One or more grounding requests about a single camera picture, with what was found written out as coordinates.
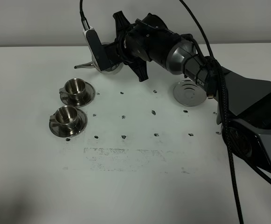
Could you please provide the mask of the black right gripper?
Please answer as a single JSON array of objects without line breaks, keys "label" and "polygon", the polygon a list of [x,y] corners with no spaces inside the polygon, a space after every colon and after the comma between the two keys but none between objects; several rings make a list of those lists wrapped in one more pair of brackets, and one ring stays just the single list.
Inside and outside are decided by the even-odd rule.
[{"label": "black right gripper", "polygon": [[104,45],[110,62],[125,62],[140,82],[148,79],[146,62],[154,61],[167,67],[168,54],[180,41],[179,34],[170,31],[159,16],[151,13],[134,23],[130,23],[122,11],[114,13],[113,18],[116,39]]}]

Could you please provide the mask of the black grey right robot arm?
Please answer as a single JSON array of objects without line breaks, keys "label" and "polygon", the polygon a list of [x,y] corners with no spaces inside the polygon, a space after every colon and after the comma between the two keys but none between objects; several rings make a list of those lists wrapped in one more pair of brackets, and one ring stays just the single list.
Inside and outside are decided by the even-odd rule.
[{"label": "black grey right robot arm", "polygon": [[130,23],[122,12],[113,15],[116,39],[106,45],[111,63],[124,63],[139,81],[148,79],[147,62],[174,75],[184,75],[218,103],[217,123],[232,153],[255,169],[271,173],[271,82],[251,79],[205,56],[191,34],[178,34],[148,14]]}]

